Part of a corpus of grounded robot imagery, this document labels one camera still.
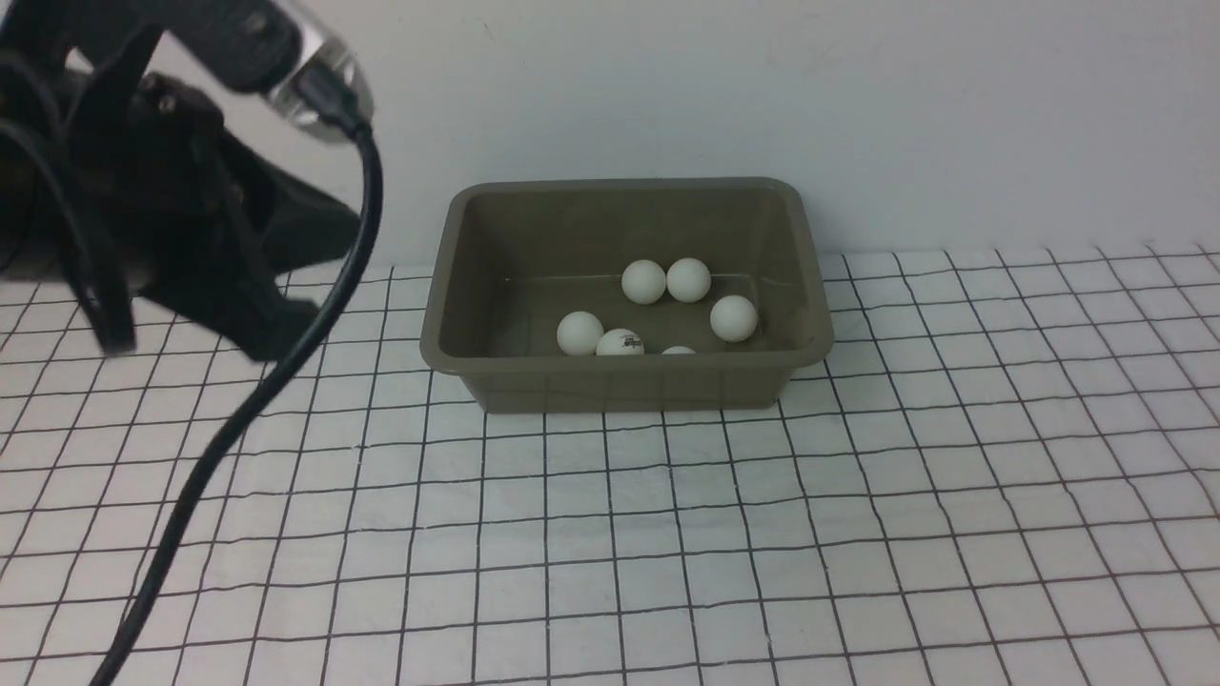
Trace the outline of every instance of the black cable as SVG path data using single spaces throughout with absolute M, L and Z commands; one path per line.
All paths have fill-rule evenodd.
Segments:
M 156 553 L 152 554 L 152 561 L 144 575 L 144 582 L 140 585 L 139 593 L 137 593 L 127 615 L 120 624 L 115 640 L 110 649 L 106 651 L 106 657 L 89 682 L 90 686 L 111 686 L 118 676 L 118 670 L 122 669 L 123 663 L 135 646 L 135 641 L 140 636 L 140 631 L 144 629 L 144 624 L 152 613 L 152 605 L 156 603 L 161 586 L 170 572 L 170 565 L 173 564 L 178 546 L 182 544 L 183 535 L 185 535 L 187 526 L 190 524 L 190 516 L 194 514 L 195 507 L 199 505 L 199 500 L 204 496 L 204 489 L 207 487 L 212 474 L 216 472 L 216 468 L 220 466 L 221 460 L 224 459 L 224 454 L 228 453 L 242 433 L 249 428 L 259 413 L 271 404 L 276 395 L 283 391 L 284 386 L 309 361 L 322 341 L 329 336 L 334 322 L 338 321 L 339 315 L 348 306 L 348 301 L 351 300 L 356 287 L 360 286 L 360 278 L 364 276 L 365 267 L 368 266 L 368 259 L 372 256 L 373 245 L 377 242 L 377 232 L 381 228 L 383 197 L 381 154 L 377 151 L 377 144 L 373 140 L 372 127 L 359 116 L 355 96 L 350 89 L 328 68 L 321 66 L 307 67 L 298 79 L 296 85 L 301 98 L 315 111 L 320 112 L 323 121 L 342 128 L 360 151 L 365 177 L 365 193 L 355 245 L 351 248 L 351 253 L 348 255 L 348 260 L 344 262 L 343 270 L 339 272 L 339 277 L 331 289 L 331 294 L 322 303 L 317 319 L 305 330 L 301 339 L 288 352 L 288 355 L 271 370 L 271 374 L 255 387 L 250 397 L 224 421 L 220 431 L 216 432 L 216 436 L 207 444 L 204 454 L 200 455 L 199 461 L 195 463 L 195 468 L 190 471 L 187 483 L 182 487 L 178 502 L 173 505 L 173 511 L 170 514 L 165 532 L 161 535 L 160 543 L 157 543 Z
M 0 117 L 0 139 L 26 154 L 63 216 L 55 237 L 60 267 L 98 343 L 107 354 L 131 350 L 135 345 L 135 323 L 118 248 L 77 177 L 67 150 L 33 128 L 4 117 Z

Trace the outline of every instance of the brown plastic bin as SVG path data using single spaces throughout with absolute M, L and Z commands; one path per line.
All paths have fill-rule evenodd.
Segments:
M 620 276 L 634 260 L 698 258 L 712 272 L 697 304 L 637 305 Z M 759 309 L 728 344 L 709 314 L 728 294 Z M 638 356 L 565 356 L 573 310 L 644 341 Z M 830 353 L 826 293 L 800 195 L 767 178 L 494 183 L 449 210 L 421 350 L 488 413 L 765 408 L 792 372 Z M 688 345 L 695 355 L 660 355 Z

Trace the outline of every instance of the black grid line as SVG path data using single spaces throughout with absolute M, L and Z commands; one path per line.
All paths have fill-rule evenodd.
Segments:
M 606 518 L 610 520 L 610 558 L 611 569 L 614 570 L 614 604 L 615 609 L 615 621 L 619 624 L 619 665 L 622 668 L 622 686 L 627 686 L 627 635 L 623 630 L 622 618 L 622 577 L 620 574 L 619 564 L 621 558 L 619 557 L 619 537 L 615 535 L 614 526 L 614 483 L 610 480 L 610 441 L 609 433 L 606 432 L 606 415 L 601 415 L 601 457 L 605 459 L 605 483 L 606 483 Z M 544 488 L 550 488 L 550 483 L 545 483 Z M 691 625 L 691 634 L 694 635 L 694 624 Z
M 867 670 L 888 669 L 886 658 L 913 664 L 916 655 L 932 684 L 939 670 L 982 663 L 993 679 L 1011 684 L 1024 676 L 1006 647 L 1055 641 L 1063 659 L 1071 654 L 1058 679 L 1099 684 L 1099 665 L 1091 662 L 1096 647 L 1082 646 L 1122 640 L 1133 642 L 1114 660 L 1143 680 L 1177 686 L 1175 680 L 1187 679 L 1191 669 L 1220 659 L 1220 459 L 1209 448 L 1220 439 L 1220 382 L 1210 372 L 1190 374 L 1211 361 L 1220 365 L 1220 315 L 1209 314 L 1213 305 L 1200 299 L 1220 288 L 1220 253 L 1143 247 L 992 251 L 965 260 L 952 253 L 824 256 L 839 344 L 825 363 L 798 370 L 771 411 L 583 419 L 478 413 L 468 395 L 418 358 L 428 277 L 401 270 L 370 275 L 366 284 L 376 286 L 300 376 L 298 394 L 265 415 L 266 431 L 243 437 L 222 476 L 224 487 L 217 483 L 205 497 L 206 516 L 216 520 L 193 527 L 182 548 L 188 571 L 199 577 L 163 593 L 189 610 L 182 615 L 182 640 L 142 643 L 137 654 L 172 655 L 178 674 L 200 669 L 190 657 L 198 651 L 245 651 L 250 684 L 268 654 L 301 655 L 301 664 L 277 666 L 307 674 L 320 686 L 350 681 L 351 669 L 360 666 L 350 664 L 353 654 L 387 669 L 394 664 L 393 679 L 400 682 L 429 686 L 581 677 L 627 684 L 647 674 L 702 685 L 723 679 L 727 666 L 787 685 L 805 682 L 803 660 L 814 659 L 842 660 L 844 677 L 856 684 L 875 677 Z M 318 273 L 293 275 L 283 288 L 293 297 L 320 295 L 329 282 Z M 243 366 L 232 345 L 154 310 L 140 323 L 144 344 L 127 363 L 133 377 L 124 382 L 87 349 L 83 320 L 70 316 L 74 303 L 57 289 L 38 287 L 0 301 L 0 321 L 12 323 L 6 327 L 12 331 L 0 331 L 0 426 L 6 428 L 0 432 L 6 448 L 0 455 L 0 632 L 23 636 L 13 624 L 21 618 L 33 616 L 27 624 L 37 625 L 27 642 L 0 646 L 0 664 L 28 664 L 27 685 L 43 686 L 50 671 L 35 670 L 39 664 L 99 654 L 88 644 L 70 652 L 59 618 L 83 618 L 77 624 L 96 638 L 112 627 L 101 626 L 95 608 L 126 604 L 134 593 L 138 571 L 127 591 L 68 593 L 78 564 L 85 555 L 139 557 L 143 568 L 155 527 L 172 505 L 170 488 L 190 466 L 185 455 L 195 450 L 200 431 L 206 433 L 223 416 L 223 405 L 253 387 L 266 367 Z M 1122 341 L 1127 331 L 1144 332 L 1143 338 Z M 1104 370 L 1111 376 L 1098 378 Z M 1166 378 L 1150 378 L 1148 370 L 1161 370 Z M 988 386 L 980 387 L 981 380 Z M 926 397 L 916 397 L 925 383 L 931 385 Z M 90 399 L 94 405 L 134 399 L 132 420 L 102 422 L 96 420 L 105 416 L 93 415 L 85 421 Z M 162 400 L 167 405 L 157 406 Z M 1179 411 L 1190 421 L 1172 416 L 1175 403 L 1183 403 Z M 62 419 L 39 414 L 46 408 L 71 411 Z M 1048 415 L 1060 409 L 1063 419 Z M 1133 413 L 1131 420 L 1104 416 L 1114 409 Z M 350 437 L 351 452 L 332 447 L 339 442 L 327 436 L 332 430 L 343 441 Z M 172 437 L 163 454 L 174 457 L 143 448 L 137 442 L 146 438 L 138 436 Z M 93 442 L 98 457 L 83 459 L 81 446 Z M 583 448 L 572 446 L 592 450 L 594 444 L 600 464 L 573 453 Z M 333 468 L 333 478 L 304 472 L 305 460 L 328 464 L 327 453 L 343 453 L 349 461 Z M 353 454 L 359 455 L 354 465 Z M 410 463 L 416 454 L 418 463 Z M 438 469 L 445 460 L 453 463 Z M 132 474 L 167 476 L 151 488 L 139 481 L 145 476 Z M 93 475 L 98 482 L 90 487 L 85 482 Z M 665 494 L 634 497 L 632 488 L 654 475 L 669 480 L 655 482 Z M 526 487 L 533 478 L 542 481 L 540 503 L 528 511 L 505 509 L 499 500 L 493 508 L 488 500 L 486 488 L 497 485 L 495 493 L 534 498 L 533 487 Z M 589 493 L 604 505 L 565 510 L 564 503 L 582 497 L 575 485 L 590 481 L 603 483 L 604 496 Z M 560 483 L 577 491 L 555 491 Z M 359 498 L 384 502 L 412 493 L 403 521 L 356 522 Z M 438 513 L 444 494 L 454 497 L 443 504 L 448 511 Z M 425 497 L 428 508 L 421 513 Z M 325 525 L 294 524 L 296 500 L 326 508 L 311 515 Z M 240 519 L 242 511 L 264 505 L 278 513 L 277 522 L 267 522 L 278 527 Z M 904 526 L 893 519 L 895 507 L 908 508 L 897 516 L 925 524 Z M 149 511 L 156 516 L 143 522 L 142 513 Z M 51 537 L 45 526 L 30 529 L 35 515 L 70 522 L 70 531 Z M 113 521 L 133 522 L 137 536 L 102 529 Z M 664 522 L 665 531 L 639 538 L 639 522 Z M 556 538 L 560 527 L 608 527 L 609 543 L 603 546 L 598 533 L 595 544 L 573 547 L 570 535 Z M 22 544 L 27 538 L 35 544 Z M 370 548 L 383 543 L 386 551 Z M 559 554 L 556 544 L 567 548 Z M 273 551 L 256 572 L 264 576 L 226 577 L 214 553 L 246 546 Z M 908 583 L 899 547 L 903 564 L 913 553 L 942 554 L 960 572 L 937 583 Z M 510 548 L 520 552 L 506 554 Z M 315 553 L 322 555 L 323 572 L 276 574 L 277 559 L 281 571 L 300 564 L 281 559 L 282 549 L 327 551 Z M 876 560 L 888 566 L 892 583 L 878 585 L 877 576 L 866 583 L 841 581 L 876 571 L 850 566 L 874 559 L 853 557 L 865 549 L 881 551 Z M 999 561 L 1017 571 L 976 569 L 980 551 L 1002 551 Z M 1132 558 L 1128 551 L 1139 554 Z M 782 566 L 792 560 L 802 561 Z M 331 565 L 333 574 L 326 571 Z M 648 580 L 665 591 L 642 594 L 639 574 L 620 574 L 628 565 L 672 570 L 666 574 L 673 580 Z M 511 616 L 484 613 L 483 605 L 495 601 L 484 597 L 495 587 L 484 583 L 489 575 L 514 574 L 540 575 L 542 597 L 531 605 L 514 601 Z M 603 574 L 605 587 L 590 592 L 605 593 L 609 602 L 553 602 L 558 575 Z M 454 587 L 459 580 L 456 587 L 465 587 L 467 579 L 475 583 L 472 614 L 409 618 L 412 604 L 437 601 L 420 597 L 429 592 L 420 587 Z M 337 621 L 348 585 L 399 580 L 405 590 L 396 626 Z M 1149 597 L 1149 588 L 1166 594 Z M 309 624 L 264 636 L 272 594 L 306 603 L 309 609 L 288 608 L 287 620 Z M 201 603 L 217 597 L 257 602 L 234 615 L 232 630 L 193 632 Z M 1027 616 L 1011 614 L 1014 598 L 1030 604 Z M 470 597 L 454 601 L 471 607 Z M 897 610 L 884 615 L 895 619 L 905 614 L 909 636 L 894 638 L 902 632 L 881 625 L 860 634 L 861 621 L 881 616 L 867 614 L 876 608 Z M 1046 616 L 1035 616 L 1039 612 Z M 215 626 L 216 605 L 209 613 Z M 714 625 L 709 618 L 749 626 Z M 553 627 L 555 620 L 562 624 Z M 958 629 L 946 630 L 953 621 Z M 742 638 L 725 654 L 725 641 Z M 587 664 L 556 652 L 573 640 L 584 641 Z M 678 648 L 670 640 L 693 646 Z M 351 646 L 356 653 L 348 651 Z M 428 659 L 466 662 L 460 671 L 445 669 L 449 676 L 429 681 L 429 665 L 412 663 L 420 646 L 427 646 Z M 378 652 L 368 653 L 372 647 Z M 520 659 L 505 662 L 509 647 Z M 959 663 L 952 648 L 980 662 Z M 132 669 L 139 670 L 138 663 Z M 386 679 L 392 679 L 388 671 Z

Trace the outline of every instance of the grid paper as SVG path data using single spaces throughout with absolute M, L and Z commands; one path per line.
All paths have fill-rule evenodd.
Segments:
M 334 271 L 290 277 L 321 298 Z M 124 685 L 1220 681 L 1220 253 L 825 256 L 764 411 L 484 416 L 373 270 L 218 470 Z M 264 374 L 0 284 L 0 684 L 85 684 Z

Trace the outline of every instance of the black wire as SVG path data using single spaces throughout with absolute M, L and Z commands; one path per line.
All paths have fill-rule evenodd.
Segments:
M 26 154 L 63 216 L 56 232 L 60 267 L 98 343 L 107 354 L 131 350 L 135 345 L 135 323 L 118 248 L 82 186 L 67 150 L 33 128 L 4 117 L 0 117 L 0 138 Z
M 360 151 L 365 177 L 364 209 L 361 210 L 360 228 L 356 232 L 356 240 L 351 254 L 348 256 L 346 262 L 344 262 L 343 270 L 339 272 L 339 277 L 331 289 L 331 294 L 322 303 L 317 319 L 305 330 L 301 339 L 288 352 L 283 361 L 271 370 L 271 374 L 259 383 L 254 392 L 250 393 L 250 397 L 224 421 L 220 431 L 216 432 L 216 436 L 207 444 L 204 454 L 200 455 L 199 461 L 195 463 L 195 468 L 190 471 L 190 476 L 187 478 L 187 483 L 182 487 L 182 493 L 178 496 L 178 502 L 170 514 L 170 520 L 166 524 L 165 532 L 161 535 L 161 542 L 157 543 L 156 553 L 152 555 L 152 561 L 149 565 L 148 574 L 144 576 L 144 582 L 140 585 L 139 593 L 137 593 L 135 599 L 132 602 L 127 616 L 120 624 L 115 640 L 110 649 L 106 651 L 106 657 L 89 682 L 90 686 L 110 686 L 118 676 L 118 670 L 122 669 L 123 663 L 135 646 L 135 641 L 140 636 L 140 631 L 144 629 L 144 624 L 152 613 L 152 605 L 156 603 L 161 586 L 170 572 L 170 565 L 173 564 L 174 554 L 177 554 L 178 546 L 187 532 L 187 526 L 190 524 L 190 516 L 194 514 L 195 507 L 199 505 L 209 480 L 211 480 L 216 468 L 220 466 L 221 460 L 224 459 L 224 454 L 228 453 L 242 433 L 249 428 L 259 413 L 271 404 L 276 395 L 283 391 L 284 386 L 309 361 L 322 341 L 331 333 L 334 322 L 338 321 L 339 315 L 348 306 L 348 301 L 351 299 L 353 293 L 355 293 L 356 287 L 360 286 L 360 277 L 364 275 L 365 267 L 368 266 L 368 259 L 372 256 L 373 245 L 377 242 L 377 232 L 381 227 L 383 179 L 381 154 L 377 151 L 372 128 L 367 123 L 364 123 L 350 129 L 349 135 Z

